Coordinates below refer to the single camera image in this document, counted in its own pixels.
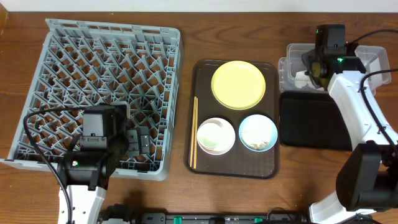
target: black tray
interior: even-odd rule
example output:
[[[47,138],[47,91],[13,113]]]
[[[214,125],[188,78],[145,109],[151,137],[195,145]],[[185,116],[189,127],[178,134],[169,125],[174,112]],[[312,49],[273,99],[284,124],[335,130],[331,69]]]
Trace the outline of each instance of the black tray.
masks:
[[[282,144],[352,150],[343,117],[328,94],[285,91],[280,95],[279,107]]]
[[[198,174],[270,179],[279,170],[279,142],[277,141],[274,147],[265,152],[254,152],[242,144],[238,129],[243,119],[252,114],[268,116],[274,122],[276,121],[275,124],[278,127],[277,70],[268,63],[252,63],[262,72],[266,80],[266,93],[256,106],[247,110],[232,110],[221,105],[211,92],[211,78],[217,68],[226,62],[228,61],[202,60],[195,65],[192,98],[198,97],[198,126],[209,118],[223,118],[235,129],[235,144],[231,150],[219,156],[207,154],[197,145],[196,169],[189,167],[190,145],[188,145],[184,163],[190,171]],[[189,124],[192,125],[192,114]]]

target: wooden table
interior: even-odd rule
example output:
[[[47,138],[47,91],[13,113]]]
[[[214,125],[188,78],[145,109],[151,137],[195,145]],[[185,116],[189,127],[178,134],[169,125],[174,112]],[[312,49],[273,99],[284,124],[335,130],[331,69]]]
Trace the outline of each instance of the wooden table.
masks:
[[[49,31],[45,18],[115,22],[180,29],[185,49],[178,93],[176,129],[169,178],[162,182],[111,179],[104,206],[125,203],[169,212],[266,213],[273,207],[305,210],[335,190],[335,178],[349,152],[280,147],[280,171],[272,180],[198,175],[183,164],[191,111],[187,110],[195,62],[204,59],[270,62],[286,56],[290,43],[312,43],[319,24],[346,24],[346,40],[380,28],[398,28],[398,14],[320,13],[10,13],[0,37],[0,157],[7,157],[25,103],[42,44]],[[398,67],[394,34],[361,42],[387,49]],[[376,95],[391,126],[398,129],[398,78]],[[0,223],[56,223],[58,191],[49,172],[17,170],[0,164]],[[396,223],[393,210],[375,214]]]

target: transparent container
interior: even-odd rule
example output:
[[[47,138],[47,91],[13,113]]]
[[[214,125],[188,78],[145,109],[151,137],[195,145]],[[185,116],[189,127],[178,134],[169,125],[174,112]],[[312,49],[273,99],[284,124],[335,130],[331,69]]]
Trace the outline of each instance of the transparent container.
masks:
[[[304,75],[306,68],[301,56],[314,49],[315,44],[289,44],[287,55],[279,59],[279,88],[280,91],[297,90],[315,93],[326,93],[323,88],[316,89],[308,76]],[[387,52],[382,47],[359,46],[355,50],[366,68],[366,74],[380,70],[390,69]],[[391,73],[382,73],[369,77],[369,86],[373,94],[375,89],[391,82]]]

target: wooden chopstick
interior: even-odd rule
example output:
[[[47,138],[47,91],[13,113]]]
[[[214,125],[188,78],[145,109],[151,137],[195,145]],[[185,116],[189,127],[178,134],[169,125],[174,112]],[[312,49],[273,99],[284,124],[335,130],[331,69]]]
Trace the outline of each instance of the wooden chopstick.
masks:
[[[196,106],[196,117],[195,117],[195,155],[193,157],[193,168],[197,168],[197,133],[198,133],[198,98],[196,97],[197,106]]]
[[[189,166],[192,167],[192,158],[193,158],[193,148],[195,142],[195,121],[197,116],[197,98],[193,98],[193,113],[192,113],[192,131],[191,131],[191,150],[190,150],[190,163]]]

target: wall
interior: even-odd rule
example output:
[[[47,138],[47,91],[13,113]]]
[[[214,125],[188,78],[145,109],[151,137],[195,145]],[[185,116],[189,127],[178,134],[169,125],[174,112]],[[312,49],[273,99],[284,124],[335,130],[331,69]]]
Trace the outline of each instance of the wall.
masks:
[[[0,0],[8,11],[398,12],[398,0]]]

